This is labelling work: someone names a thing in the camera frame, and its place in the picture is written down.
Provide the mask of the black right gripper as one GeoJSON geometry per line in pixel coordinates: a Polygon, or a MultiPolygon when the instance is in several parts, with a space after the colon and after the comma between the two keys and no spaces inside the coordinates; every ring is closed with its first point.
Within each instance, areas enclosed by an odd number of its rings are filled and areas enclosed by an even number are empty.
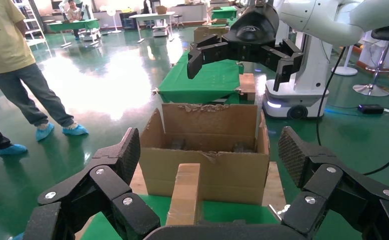
{"type": "Polygon", "coordinates": [[[187,77],[194,79],[203,65],[225,59],[260,62],[276,73],[273,90],[288,83],[302,65],[304,53],[290,40],[276,44],[279,16],[270,4],[251,5],[222,37],[210,34],[190,44],[187,77]]]}

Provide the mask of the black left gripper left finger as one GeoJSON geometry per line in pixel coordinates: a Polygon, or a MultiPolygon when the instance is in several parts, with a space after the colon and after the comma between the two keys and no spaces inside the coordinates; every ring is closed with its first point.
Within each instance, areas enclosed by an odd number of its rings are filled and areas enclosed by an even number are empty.
{"type": "Polygon", "coordinates": [[[39,195],[23,238],[73,240],[91,216],[102,213],[121,239],[144,239],[161,222],[130,186],[140,154],[136,128],[98,149],[81,171],[39,195]]]}

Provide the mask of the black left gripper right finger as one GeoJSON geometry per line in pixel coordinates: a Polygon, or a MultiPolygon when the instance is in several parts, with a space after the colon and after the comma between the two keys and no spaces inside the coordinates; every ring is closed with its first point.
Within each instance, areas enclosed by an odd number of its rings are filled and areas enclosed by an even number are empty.
{"type": "Polygon", "coordinates": [[[347,167],[328,148],[282,129],[278,156],[300,189],[281,223],[306,240],[329,211],[340,214],[364,240],[389,240],[389,186],[347,167]]]}

